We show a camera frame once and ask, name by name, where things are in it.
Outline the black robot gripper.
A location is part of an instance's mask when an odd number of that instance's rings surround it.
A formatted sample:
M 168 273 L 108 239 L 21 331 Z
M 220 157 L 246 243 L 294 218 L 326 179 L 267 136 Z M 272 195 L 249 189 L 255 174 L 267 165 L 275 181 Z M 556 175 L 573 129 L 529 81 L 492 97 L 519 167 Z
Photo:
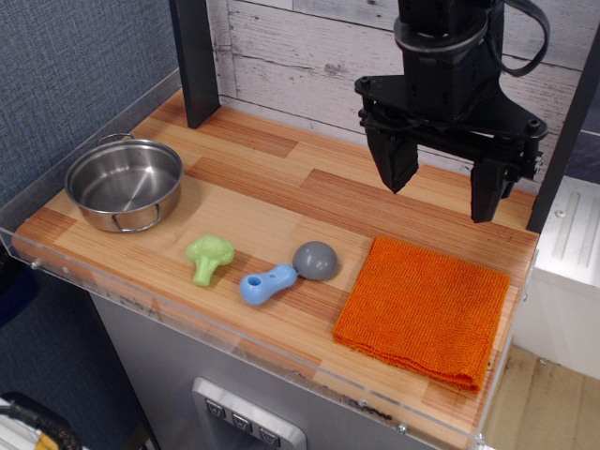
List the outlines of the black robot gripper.
M 503 31 L 502 18 L 396 20 L 403 74 L 363 76 L 355 83 L 368 148 L 393 193 L 417 173 L 420 145 L 472 162 L 474 223 L 490 222 L 513 181 L 535 175 L 548 127 L 508 98 L 500 76 L 528 74 L 545 53 L 525 67 L 507 67 Z

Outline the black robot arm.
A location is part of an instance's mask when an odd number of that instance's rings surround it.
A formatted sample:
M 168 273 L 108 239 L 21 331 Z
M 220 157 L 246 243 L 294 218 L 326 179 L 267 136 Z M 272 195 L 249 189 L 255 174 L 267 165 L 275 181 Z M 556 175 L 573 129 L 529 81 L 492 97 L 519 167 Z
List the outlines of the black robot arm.
M 467 159 L 471 215 L 493 219 L 521 178 L 534 178 L 548 133 L 545 121 L 501 89 L 506 73 L 522 77 L 548 48 L 520 68 L 502 61 L 504 1 L 401 1 L 394 24 L 401 75 L 363 76 L 360 124 L 382 182 L 399 192 L 418 169 L 420 145 Z

